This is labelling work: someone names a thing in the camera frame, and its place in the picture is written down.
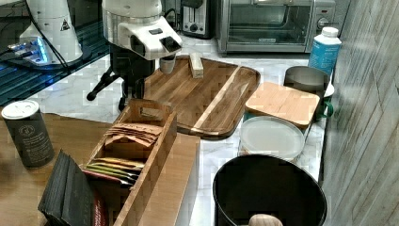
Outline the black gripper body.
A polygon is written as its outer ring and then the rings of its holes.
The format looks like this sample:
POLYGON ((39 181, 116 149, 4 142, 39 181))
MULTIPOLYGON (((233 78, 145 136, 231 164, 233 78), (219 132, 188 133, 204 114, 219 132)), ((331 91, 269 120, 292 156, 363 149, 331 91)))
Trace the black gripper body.
POLYGON ((118 78, 122 79, 119 111, 122 111, 132 98, 142 99, 144 96, 145 78, 155 70, 155 61, 147 60, 133 51, 109 45, 110 67, 101 76, 100 82, 87 95, 93 101, 97 94, 118 78))

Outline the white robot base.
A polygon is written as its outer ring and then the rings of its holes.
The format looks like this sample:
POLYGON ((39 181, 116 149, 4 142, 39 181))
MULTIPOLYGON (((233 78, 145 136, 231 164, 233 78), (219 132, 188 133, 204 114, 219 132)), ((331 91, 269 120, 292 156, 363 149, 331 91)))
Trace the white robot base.
POLYGON ((30 26, 18 42, 7 46, 17 58, 37 67, 69 69, 91 57, 91 51, 78 40, 67 0, 23 1, 30 26))

